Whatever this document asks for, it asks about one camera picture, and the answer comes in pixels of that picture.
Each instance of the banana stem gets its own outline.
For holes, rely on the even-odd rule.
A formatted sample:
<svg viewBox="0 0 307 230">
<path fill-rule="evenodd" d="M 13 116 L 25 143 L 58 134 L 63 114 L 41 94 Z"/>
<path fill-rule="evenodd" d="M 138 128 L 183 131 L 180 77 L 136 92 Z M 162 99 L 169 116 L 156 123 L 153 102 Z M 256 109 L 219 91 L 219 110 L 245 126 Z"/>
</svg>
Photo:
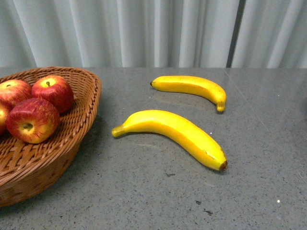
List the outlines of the banana stem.
<svg viewBox="0 0 307 230">
<path fill-rule="evenodd" d="M 119 137 L 123 134 L 125 134 L 126 131 L 125 131 L 125 128 L 123 125 L 120 125 L 120 126 L 117 126 L 115 127 L 114 129 L 112 129 L 112 135 L 116 138 L 116 137 Z"/>
</svg>

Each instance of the apple stem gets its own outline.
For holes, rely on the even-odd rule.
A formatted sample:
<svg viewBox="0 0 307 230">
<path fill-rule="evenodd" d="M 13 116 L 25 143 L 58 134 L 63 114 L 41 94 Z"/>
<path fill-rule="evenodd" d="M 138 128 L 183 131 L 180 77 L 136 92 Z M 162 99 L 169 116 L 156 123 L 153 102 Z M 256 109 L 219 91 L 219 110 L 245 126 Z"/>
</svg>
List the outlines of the apple stem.
<svg viewBox="0 0 307 230">
<path fill-rule="evenodd" d="M 24 124 L 23 128 L 30 131 L 33 128 L 33 125 L 32 124 Z"/>
</svg>

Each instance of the woven basket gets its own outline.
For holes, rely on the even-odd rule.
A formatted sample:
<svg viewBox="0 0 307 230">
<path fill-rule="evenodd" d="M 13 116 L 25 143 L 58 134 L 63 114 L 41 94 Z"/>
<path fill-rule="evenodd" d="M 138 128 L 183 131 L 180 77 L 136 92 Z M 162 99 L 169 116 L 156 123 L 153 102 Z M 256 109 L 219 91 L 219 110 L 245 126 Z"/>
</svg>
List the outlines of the woven basket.
<svg viewBox="0 0 307 230">
<path fill-rule="evenodd" d="M 0 207 L 26 200 L 53 185 L 73 161 L 96 117 L 102 85 L 98 76 L 85 69 L 31 69 L 0 78 L 0 83 L 20 79 L 33 85 L 51 74 L 68 81 L 74 105 L 61 114 L 55 133 L 40 144 L 22 142 L 8 132 L 0 136 Z"/>
</svg>

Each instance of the brown spot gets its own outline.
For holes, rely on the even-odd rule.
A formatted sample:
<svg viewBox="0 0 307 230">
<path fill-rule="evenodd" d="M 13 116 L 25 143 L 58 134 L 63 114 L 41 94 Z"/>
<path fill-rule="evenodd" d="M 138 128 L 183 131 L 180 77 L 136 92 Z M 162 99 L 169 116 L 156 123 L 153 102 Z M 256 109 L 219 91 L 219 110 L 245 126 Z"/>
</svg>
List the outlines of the brown spot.
<svg viewBox="0 0 307 230">
<path fill-rule="evenodd" d="M 223 164 L 220 166 L 220 171 L 225 171 L 227 169 L 227 161 L 225 161 Z"/>
</svg>

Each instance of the table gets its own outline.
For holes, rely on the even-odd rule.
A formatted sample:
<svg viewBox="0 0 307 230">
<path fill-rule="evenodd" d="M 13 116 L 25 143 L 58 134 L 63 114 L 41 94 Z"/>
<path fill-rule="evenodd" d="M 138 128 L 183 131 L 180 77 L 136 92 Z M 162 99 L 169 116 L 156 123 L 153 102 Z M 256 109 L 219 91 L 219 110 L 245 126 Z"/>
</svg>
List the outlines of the table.
<svg viewBox="0 0 307 230">
<path fill-rule="evenodd" d="M 0 68 L 0 77 L 30 68 Z M 49 189 L 0 208 L 1 230 L 307 229 L 307 69 L 86 68 L 103 90 L 71 166 Z M 159 92 L 161 75 L 194 75 L 227 92 L 224 113 L 199 96 Z M 171 139 L 113 138 L 132 113 L 162 109 L 222 146 L 215 172 Z"/>
</svg>

